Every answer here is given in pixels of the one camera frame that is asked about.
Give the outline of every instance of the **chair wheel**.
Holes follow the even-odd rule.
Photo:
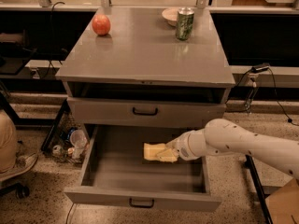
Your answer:
[[[16,196],[17,198],[19,199],[22,199],[22,198],[25,198],[25,197],[28,197],[29,196],[29,189],[27,186],[20,186],[17,188],[16,190]]]

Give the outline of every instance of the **gray cabinet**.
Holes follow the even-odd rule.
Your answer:
[[[96,36],[87,27],[57,74],[90,134],[78,185],[65,189],[74,203],[198,211],[221,203],[210,193],[205,157],[143,159],[144,143],[221,118],[235,84],[209,12],[195,11],[192,37],[180,42],[162,11],[100,8],[111,32]]]

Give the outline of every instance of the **drawer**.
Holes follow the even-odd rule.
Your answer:
[[[175,163],[146,161],[143,143],[168,142],[183,129],[101,125],[95,128],[77,187],[66,188],[73,203],[134,208],[214,211],[205,157]]]
[[[68,98],[77,122],[167,128],[202,128],[222,118],[225,105]]]

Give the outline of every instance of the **soda can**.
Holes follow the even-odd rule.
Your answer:
[[[190,37],[193,27],[194,11],[189,7],[178,9],[176,38],[186,41]]]

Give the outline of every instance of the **speckled floor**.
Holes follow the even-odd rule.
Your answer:
[[[298,104],[284,104],[294,120],[299,120]],[[56,108],[46,110],[47,116],[55,115]],[[42,113],[40,106],[28,109],[18,106],[18,111],[30,110],[31,117]],[[276,103],[255,103],[253,113],[225,113],[224,117],[238,125],[262,134],[299,140],[299,127],[286,122]],[[26,152],[37,151],[38,161],[28,173],[15,177],[7,184],[21,181],[31,190],[29,197],[17,199],[11,192],[0,198],[0,223],[264,223],[263,213],[250,178],[244,168],[245,157],[234,154],[207,157],[207,169],[211,195],[220,196],[222,203],[213,213],[178,210],[135,209],[113,206],[77,204],[64,195],[65,187],[76,186],[80,166],[59,163],[46,158],[39,149],[47,135],[47,129],[18,130]],[[283,186],[291,178],[259,161],[256,161],[263,185]]]

